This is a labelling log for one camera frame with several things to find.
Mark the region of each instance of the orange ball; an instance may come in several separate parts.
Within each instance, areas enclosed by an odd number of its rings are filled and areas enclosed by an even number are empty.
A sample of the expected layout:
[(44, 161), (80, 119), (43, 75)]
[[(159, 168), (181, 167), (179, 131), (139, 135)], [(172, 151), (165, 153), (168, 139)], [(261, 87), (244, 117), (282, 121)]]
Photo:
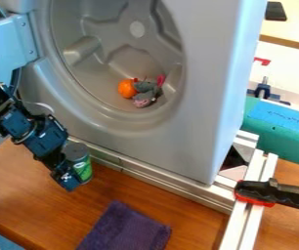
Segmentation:
[(124, 79), (118, 84), (118, 93), (123, 98), (132, 98), (137, 95), (136, 89), (133, 87), (134, 80), (133, 79)]

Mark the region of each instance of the toy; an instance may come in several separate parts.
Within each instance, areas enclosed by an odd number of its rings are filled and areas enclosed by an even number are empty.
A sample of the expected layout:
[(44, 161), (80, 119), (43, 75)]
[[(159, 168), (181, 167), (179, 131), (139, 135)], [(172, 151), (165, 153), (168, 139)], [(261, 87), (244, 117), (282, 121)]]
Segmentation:
[(138, 81), (135, 79), (122, 80), (118, 85), (118, 92), (124, 98), (132, 98), (136, 107), (146, 107), (162, 94), (164, 75), (159, 75), (156, 82)]
[(137, 95), (136, 89), (133, 87), (135, 79), (124, 79), (118, 85), (118, 93), (123, 98), (132, 98), (133, 96)]

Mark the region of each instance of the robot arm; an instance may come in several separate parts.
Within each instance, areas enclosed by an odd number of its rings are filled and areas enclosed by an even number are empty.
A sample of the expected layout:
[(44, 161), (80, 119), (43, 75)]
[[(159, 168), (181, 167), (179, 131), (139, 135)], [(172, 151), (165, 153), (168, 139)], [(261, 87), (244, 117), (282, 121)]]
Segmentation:
[(82, 182), (63, 153), (67, 130), (53, 115), (32, 115), (22, 103), (0, 86), (0, 134), (25, 145), (51, 170), (51, 177), (68, 191)]

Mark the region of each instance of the green can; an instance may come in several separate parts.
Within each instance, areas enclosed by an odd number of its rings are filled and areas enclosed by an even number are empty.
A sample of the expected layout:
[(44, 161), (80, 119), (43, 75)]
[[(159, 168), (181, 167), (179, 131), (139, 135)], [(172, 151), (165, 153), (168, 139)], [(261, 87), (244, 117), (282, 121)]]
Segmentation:
[(81, 143), (68, 144), (64, 148), (64, 154), (82, 184), (90, 182), (93, 178), (93, 169), (88, 147)]

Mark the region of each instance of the metal bracket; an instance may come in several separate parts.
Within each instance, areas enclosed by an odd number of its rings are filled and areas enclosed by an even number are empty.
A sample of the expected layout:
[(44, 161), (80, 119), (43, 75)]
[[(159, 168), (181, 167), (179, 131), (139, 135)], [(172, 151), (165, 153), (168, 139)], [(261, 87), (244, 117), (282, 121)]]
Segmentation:
[(37, 50), (27, 15), (0, 19), (0, 82), (10, 84), (13, 70), (37, 59)]
[(18, 55), (18, 67), (37, 59), (37, 50), (27, 15), (11, 15), (0, 20), (0, 28)]

